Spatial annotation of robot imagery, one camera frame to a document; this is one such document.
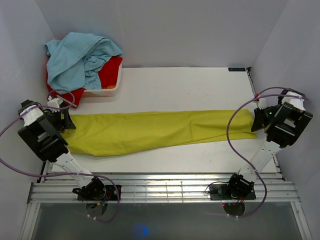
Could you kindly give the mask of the yellow-green trousers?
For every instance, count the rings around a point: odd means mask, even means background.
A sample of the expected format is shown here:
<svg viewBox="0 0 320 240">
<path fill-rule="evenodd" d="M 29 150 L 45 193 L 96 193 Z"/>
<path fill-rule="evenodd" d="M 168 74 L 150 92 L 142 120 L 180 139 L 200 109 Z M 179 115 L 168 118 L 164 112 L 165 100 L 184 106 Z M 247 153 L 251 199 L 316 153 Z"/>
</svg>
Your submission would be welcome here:
<svg viewBox="0 0 320 240">
<path fill-rule="evenodd" d="M 255 139 L 254 117 L 240 110 L 73 114 L 62 134 L 73 154 L 110 157 L 172 146 Z"/>
</svg>

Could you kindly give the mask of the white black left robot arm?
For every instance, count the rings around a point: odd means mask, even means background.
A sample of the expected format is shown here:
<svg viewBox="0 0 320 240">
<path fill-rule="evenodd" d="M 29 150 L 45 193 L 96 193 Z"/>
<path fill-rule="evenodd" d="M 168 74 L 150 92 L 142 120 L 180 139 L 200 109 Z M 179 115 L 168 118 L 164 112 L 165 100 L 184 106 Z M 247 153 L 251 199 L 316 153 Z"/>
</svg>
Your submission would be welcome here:
<svg viewBox="0 0 320 240">
<path fill-rule="evenodd" d="M 65 130 L 75 130 L 66 104 L 58 98 L 48 102 L 53 108 L 41 107 L 40 103 L 25 100 L 21 103 L 19 116 L 24 122 L 18 135 L 42 161 L 62 168 L 76 181 L 78 187 L 72 192 L 79 200 L 102 200 L 107 191 L 102 181 L 82 167 L 72 156 L 63 138 Z"/>
</svg>

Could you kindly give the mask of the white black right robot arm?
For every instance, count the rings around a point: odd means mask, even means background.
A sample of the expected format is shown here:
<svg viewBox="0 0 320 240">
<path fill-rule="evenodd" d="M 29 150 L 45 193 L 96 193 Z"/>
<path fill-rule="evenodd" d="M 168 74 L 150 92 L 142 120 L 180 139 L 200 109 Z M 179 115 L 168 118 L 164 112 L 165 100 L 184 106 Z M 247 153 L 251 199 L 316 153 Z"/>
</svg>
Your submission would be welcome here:
<svg viewBox="0 0 320 240">
<path fill-rule="evenodd" d="M 254 121 L 251 132 L 264 130 L 266 139 L 246 165 L 233 173 L 221 193 L 229 199 L 244 200 L 254 192 L 254 184 L 269 161 L 282 149 L 292 146 L 313 118 L 304 108 L 306 95 L 292 88 L 281 88 L 276 105 L 267 106 L 259 93 L 253 99 Z"/>
</svg>

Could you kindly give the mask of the white plastic laundry basket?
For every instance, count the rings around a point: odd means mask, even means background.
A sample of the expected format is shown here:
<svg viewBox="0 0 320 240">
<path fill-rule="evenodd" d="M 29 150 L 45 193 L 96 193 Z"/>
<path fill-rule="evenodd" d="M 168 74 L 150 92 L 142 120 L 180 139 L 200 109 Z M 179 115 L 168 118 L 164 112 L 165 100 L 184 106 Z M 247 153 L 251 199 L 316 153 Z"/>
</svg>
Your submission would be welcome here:
<svg viewBox="0 0 320 240">
<path fill-rule="evenodd" d="M 114 88 L 104 88 L 104 89 L 89 89 L 85 90 L 82 94 L 83 98 L 91 98 L 91 97 L 114 97 L 117 94 L 118 88 L 121 83 L 122 78 L 122 67 L 121 63 L 118 67 L 117 73 L 117 82 Z"/>
</svg>

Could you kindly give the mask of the light blue garment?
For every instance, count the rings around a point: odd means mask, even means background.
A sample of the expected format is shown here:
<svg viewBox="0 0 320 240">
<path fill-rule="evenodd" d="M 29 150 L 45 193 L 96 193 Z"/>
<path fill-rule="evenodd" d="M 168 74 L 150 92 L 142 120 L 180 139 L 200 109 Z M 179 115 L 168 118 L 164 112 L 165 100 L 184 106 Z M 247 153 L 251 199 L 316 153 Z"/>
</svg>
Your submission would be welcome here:
<svg viewBox="0 0 320 240">
<path fill-rule="evenodd" d="M 70 32 L 62 40 L 45 44 L 47 84 L 59 93 L 61 90 L 101 90 L 98 72 L 112 58 L 123 51 L 110 39 L 93 33 Z"/>
</svg>

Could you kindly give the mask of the blue logo sticker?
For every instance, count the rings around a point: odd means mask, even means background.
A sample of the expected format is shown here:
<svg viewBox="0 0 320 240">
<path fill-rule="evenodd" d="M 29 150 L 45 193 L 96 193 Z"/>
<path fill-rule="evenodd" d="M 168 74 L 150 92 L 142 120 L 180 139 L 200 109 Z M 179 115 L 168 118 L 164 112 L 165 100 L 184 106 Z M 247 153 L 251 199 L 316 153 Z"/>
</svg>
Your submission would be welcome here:
<svg viewBox="0 0 320 240">
<path fill-rule="evenodd" d="M 229 67 L 229 72 L 246 72 L 246 69 L 244 67 Z"/>
</svg>

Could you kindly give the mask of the red garment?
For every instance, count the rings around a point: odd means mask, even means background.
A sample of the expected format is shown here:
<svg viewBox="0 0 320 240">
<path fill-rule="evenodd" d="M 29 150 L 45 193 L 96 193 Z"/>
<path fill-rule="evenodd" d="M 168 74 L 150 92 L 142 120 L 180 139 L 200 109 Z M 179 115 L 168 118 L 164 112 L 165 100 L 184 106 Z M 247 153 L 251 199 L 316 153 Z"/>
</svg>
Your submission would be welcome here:
<svg viewBox="0 0 320 240">
<path fill-rule="evenodd" d="M 113 56 L 98 72 L 102 89 L 113 89 L 117 83 L 119 65 L 122 64 L 123 58 Z M 76 109 L 79 106 L 82 95 L 86 89 L 79 88 L 72 91 L 74 102 L 72 107 Z"/>
</svg>

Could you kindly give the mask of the aluminium table frame rails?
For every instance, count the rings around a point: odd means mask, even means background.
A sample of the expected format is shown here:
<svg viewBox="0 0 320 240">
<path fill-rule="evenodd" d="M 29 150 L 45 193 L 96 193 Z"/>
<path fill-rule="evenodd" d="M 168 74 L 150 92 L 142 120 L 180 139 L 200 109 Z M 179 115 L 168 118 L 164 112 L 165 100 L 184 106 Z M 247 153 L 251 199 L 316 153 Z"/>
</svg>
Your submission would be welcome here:
<svg viewBox="0 0 320 240">
<path fill-rule="evenodd" d="M 84 98 L 76 114 L 236 109 L 255 91 L 245 71 L 227 68 L 123 68 L 116 96 Z M 122 186 L 110 223 L 87 217 L 68 176 L 43 178 L 30 189 L 23 240 L 310 240 L 300 196 L 278 160 L 256 183 L 245 218 L 225 214 L 205 193 L 242 166 L 226 142 L 183 145 L 119 157 L 78 156 L 86 168 Z"/>
</svg>

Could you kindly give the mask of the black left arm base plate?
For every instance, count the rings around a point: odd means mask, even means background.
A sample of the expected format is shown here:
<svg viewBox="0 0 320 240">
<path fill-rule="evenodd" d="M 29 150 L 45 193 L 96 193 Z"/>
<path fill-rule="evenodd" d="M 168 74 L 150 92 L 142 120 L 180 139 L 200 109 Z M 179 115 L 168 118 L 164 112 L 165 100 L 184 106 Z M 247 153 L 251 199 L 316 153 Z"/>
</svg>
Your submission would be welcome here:
<svg viewBox="0 0 320 240">
<path fill-rule="evenodd" d="M 91 196 L 89 198 L 85 198 L 83 196 L 80 196 L 78 193 L 80 190 L 79 188 L 74 188 L 72 190 L 72 192 L 77 195 L 78 201 L 99 201 L 99 202 L 101 202 L 104 200 L 107 200 L 107 201 L 117 201 L 118 200 L 117 191 L 113 185 L 105 185 L 104 189 L 105 190 L 96 198 L 94 198 L 93 196 Z"/>
</svg>

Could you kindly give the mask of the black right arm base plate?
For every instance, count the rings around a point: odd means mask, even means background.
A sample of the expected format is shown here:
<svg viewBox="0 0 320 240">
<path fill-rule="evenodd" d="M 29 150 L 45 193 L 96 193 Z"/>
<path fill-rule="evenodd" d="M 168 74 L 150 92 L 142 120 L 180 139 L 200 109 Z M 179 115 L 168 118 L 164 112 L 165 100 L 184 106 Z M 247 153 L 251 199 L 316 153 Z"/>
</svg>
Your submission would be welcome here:
<svg viewBox="0 0 320 240">
<path fill-rule="evenodd" d="M 228 183 L 223 181 L 215 181 L 209 184 L 204 190 L 205 194 L 209 194 L 211 200 L 255 200 L 256 194 L 252 190 L 247 196 L 242 196 L 239 193 L 231 193 L 226 190 Z"/>
</svg>

